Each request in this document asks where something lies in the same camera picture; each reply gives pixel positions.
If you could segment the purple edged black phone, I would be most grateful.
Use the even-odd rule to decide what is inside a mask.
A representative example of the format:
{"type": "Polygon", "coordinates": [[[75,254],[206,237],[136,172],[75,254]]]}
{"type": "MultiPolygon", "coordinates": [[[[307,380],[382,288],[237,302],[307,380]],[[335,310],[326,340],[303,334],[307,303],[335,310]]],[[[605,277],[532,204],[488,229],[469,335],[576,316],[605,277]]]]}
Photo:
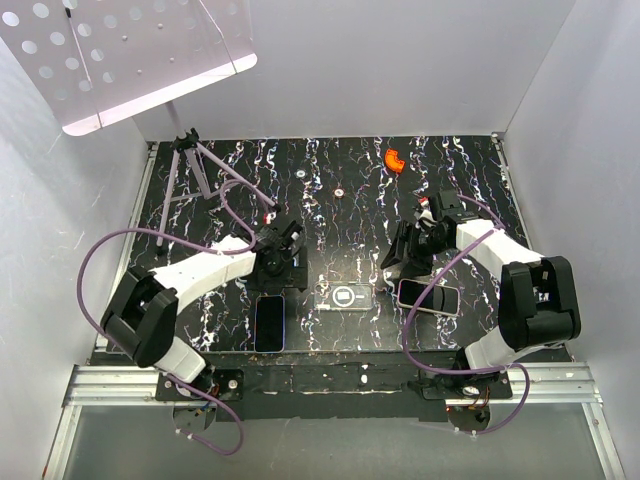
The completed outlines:
{"type": "Polygon", "coordinates": [[[257,299],[254,348],[258,353],[278,353],[285,346],[285,300],[282,295],[257,299]]]}

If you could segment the clear magnetic phone case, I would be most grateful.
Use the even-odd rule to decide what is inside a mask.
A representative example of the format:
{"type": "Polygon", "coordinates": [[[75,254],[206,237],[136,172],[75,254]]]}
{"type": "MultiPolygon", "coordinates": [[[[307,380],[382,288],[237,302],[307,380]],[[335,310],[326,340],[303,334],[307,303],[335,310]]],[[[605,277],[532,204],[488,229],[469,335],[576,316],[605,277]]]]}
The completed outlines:
{"type": "Polygon", "coordinates": [[[368,311],[373,304],[369,284],[325,281],[314,288],[314,306],[320,311],[368,311]]]}

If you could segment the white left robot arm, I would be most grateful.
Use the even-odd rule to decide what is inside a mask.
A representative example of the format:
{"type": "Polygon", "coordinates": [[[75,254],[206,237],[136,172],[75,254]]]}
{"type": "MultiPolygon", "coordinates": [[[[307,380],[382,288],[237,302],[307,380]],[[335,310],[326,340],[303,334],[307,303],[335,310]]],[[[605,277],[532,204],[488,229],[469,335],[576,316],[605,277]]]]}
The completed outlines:
{"type": "Polygon", "coordinates": [[[213,386],[213,367],[175,333],[178,315],[195,300],[226,283],[279,293],[309,286],[303,226],[286,217],[255,234],[230,234],[207,252],[153,270],[132,268],[122,277],[100,326],[141,367],[155,367],[178,379],[193,400],[213,386]]]}

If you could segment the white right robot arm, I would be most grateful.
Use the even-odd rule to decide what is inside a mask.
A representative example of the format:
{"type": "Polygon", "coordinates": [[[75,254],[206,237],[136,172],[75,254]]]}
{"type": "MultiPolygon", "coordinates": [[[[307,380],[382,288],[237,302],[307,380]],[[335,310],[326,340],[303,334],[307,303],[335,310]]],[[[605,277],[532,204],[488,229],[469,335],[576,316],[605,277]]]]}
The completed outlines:
{"type": "Polygon", "coordinates": [[[453,368],[410,360],[429,373],[453,376],[454,389],[469,398],[486,389],[489,374],[516,366],[534,351],[575,339],[582,329],[570,262],[520,245],[486,205],[468,210],[471,201],[454,190],[421,200],[415,220],[398,224],[381,263],[382,269],[403,264],[425,275],[436,255],[454,250],[455,262],[471,256],[499,281],[496,327],[459,350],[453,368]]]}

